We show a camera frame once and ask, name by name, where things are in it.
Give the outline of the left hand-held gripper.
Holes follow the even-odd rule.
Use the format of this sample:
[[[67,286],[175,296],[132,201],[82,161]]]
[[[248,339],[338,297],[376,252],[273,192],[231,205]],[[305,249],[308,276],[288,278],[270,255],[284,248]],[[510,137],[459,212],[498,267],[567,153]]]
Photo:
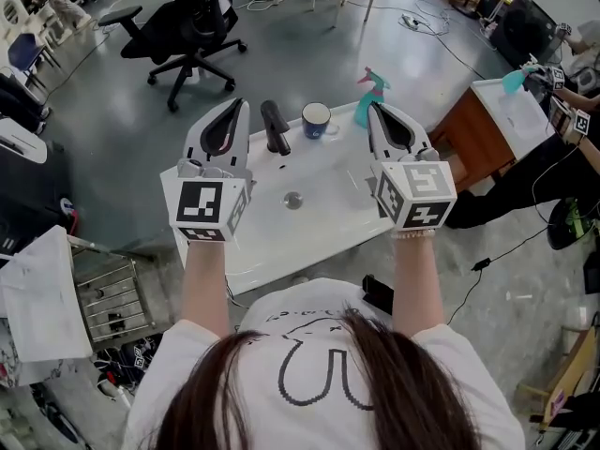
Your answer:
[[[229,242],[250,203],[252,171],[247,166],[249,104],[232,98],[207,112],[188,131],[183,157],[168,180],[171,227],[188,242]],[[219,152],[232,132],[230,150]],[[203,165],[229,165],[223,169]]]

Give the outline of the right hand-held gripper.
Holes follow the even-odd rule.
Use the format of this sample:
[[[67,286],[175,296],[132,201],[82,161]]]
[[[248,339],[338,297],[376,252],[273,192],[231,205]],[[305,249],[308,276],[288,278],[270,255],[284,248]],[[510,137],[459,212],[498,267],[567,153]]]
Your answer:
[[[398,231],[440,228],[457,200],[449,163],[430,147],[425,129],[386,103],[371,103],[367,126],[374,161],[371,194]]]

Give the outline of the blue and white mug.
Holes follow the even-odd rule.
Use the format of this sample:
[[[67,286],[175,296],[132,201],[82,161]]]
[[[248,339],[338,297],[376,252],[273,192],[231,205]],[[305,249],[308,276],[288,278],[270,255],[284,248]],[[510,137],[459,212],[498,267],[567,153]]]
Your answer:
[[[319,140],[323,135],[337,135],[339,127],[332,122],[330,109],[321,102],[310,102],[301,113],[304,134],[311,140]]]

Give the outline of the person's right forearm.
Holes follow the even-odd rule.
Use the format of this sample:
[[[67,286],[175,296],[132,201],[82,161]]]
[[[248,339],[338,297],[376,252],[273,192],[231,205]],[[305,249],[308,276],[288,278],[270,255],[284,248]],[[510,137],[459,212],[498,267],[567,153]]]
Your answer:
[[[445,323],[431,235],[395,241],[392,321],[409,338]]]

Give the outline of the person's left forearm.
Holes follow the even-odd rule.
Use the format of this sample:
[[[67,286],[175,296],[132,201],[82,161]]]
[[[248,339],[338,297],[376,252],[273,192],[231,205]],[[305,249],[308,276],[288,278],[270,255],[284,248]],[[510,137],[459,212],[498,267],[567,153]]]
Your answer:
[[[181,318],[198,324],[219,338],[230,333],[222,243],[193,242],[188,246]]]

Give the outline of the black faucet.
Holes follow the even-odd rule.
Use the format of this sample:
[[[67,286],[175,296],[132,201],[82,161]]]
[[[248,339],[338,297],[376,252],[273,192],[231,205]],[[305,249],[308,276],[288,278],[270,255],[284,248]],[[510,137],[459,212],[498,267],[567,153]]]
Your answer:
[[[271,153],[288,156],[291,148],[284,134],[290,129],[290,126],[283,118],[276,102],[271,99],[264,101],[261,104],[261,115],[265,126],[267,149]]]

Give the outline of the wooden cabinet with white top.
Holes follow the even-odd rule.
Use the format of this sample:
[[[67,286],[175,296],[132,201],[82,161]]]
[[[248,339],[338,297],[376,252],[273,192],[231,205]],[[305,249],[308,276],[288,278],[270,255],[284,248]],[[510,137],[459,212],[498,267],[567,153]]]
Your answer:
[[[491,177],[499,179],[553,134],[534,95],[508,94],[500,79],[476,81],[429,133],[448,161],[458,192]]]

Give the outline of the white ceramic sink basin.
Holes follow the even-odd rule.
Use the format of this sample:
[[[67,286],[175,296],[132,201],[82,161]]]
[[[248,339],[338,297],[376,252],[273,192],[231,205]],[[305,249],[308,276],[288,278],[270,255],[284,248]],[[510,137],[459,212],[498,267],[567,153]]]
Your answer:
[[[391,228],[381,217],[368,179],[373,156],[355,124],[355,104],[332,111],[333,133],[308,139],[301,119],[290,121],[288,156],[271,153],[266,135],[249,137],[247,168],[254,186],[247,210],[225,245],[233,294],[299,272]]]

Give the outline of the black office chair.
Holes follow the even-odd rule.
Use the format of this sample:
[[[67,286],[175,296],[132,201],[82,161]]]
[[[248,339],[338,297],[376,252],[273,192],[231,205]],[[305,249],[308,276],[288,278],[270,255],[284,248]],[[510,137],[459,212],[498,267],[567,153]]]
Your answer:
[[[238,21],[233,0],[172,0],[139,25],[135,23],[135,17],[142,10],[140,6],[133,6],[110,12],[98,21],[98,25],[118,24],[127,31],[130,41],[121,51],[122,58],[148,58],[157,65],[148,74],[148,84],[155,84],[161,73],[179,70],[167,99],[172,113],[178,110],[176,98],[195,68],[223,79],[226,91],[235,89],[235,78],[207,60],[208,56],[231,47],[240,53],[248,49],[239,38],[227,39]]]

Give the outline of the black box appliance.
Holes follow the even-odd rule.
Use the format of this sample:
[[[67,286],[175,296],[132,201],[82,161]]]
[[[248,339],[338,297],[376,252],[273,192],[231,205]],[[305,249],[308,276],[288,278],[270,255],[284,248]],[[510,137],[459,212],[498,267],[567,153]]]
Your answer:
[[[545,64],[555,53],[557,24],[533,0],[513,0],[491,34],[490,43],[513,67],[533,56]]]

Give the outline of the metal rack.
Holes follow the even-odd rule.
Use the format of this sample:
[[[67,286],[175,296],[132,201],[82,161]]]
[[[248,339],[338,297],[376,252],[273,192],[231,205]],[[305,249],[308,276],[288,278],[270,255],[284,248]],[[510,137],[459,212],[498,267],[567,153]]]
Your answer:
[[[108,249],[70,235],[72,275],[83,325],[96,352],[145,338],[158,324],[143,290],[141,273],[150,255]]]

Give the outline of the black and green bag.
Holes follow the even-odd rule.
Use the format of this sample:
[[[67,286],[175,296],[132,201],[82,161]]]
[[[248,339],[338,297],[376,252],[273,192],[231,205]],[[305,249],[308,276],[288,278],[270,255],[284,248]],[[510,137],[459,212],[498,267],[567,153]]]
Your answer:
[[[564,198],[552,209],[547,225],[547,241],[554,250],[570,247],[600,224],[600,200]]]

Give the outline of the black cabinet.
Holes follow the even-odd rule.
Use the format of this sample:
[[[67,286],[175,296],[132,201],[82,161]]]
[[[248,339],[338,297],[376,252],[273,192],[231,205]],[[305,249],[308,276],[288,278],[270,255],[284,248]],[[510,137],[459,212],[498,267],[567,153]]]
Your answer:
[[[0,143],[0,267],[52,227],[77,228],[68,153],[58,142],[46,147],[36,163]]]

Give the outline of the blue chair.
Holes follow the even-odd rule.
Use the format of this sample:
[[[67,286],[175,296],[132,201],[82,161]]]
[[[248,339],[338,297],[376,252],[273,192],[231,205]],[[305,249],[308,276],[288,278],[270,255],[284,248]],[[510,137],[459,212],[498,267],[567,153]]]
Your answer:
[[[37,60],[44,57],[51,67],[60,68],[53,52],[46,45],[38,45],[34,34],[24,33],[16,37],[7,50],[9,63],[24,73],[38,87],[46,89],[46,85],[33,73]]]

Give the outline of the wooden stool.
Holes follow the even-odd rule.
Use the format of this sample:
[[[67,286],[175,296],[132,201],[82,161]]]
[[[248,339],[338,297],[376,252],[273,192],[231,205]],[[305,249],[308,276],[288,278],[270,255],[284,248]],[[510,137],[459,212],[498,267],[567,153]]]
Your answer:
[[[534,422],[540,432],[545,432],[549,428],[550,423],[564,408],[567,399],[575,395],[584,377],[593,373],[596,368],[598,357],[596,327],[592,325],[586,330],[563,327],[562,330],[577,334],[577,339],[550,382],[543,388],[536,388],[524,382],[517,385],[519,392],[538,398],[541,402],[541,412],[530,414],[530,416],[541,417],[539,422]]]

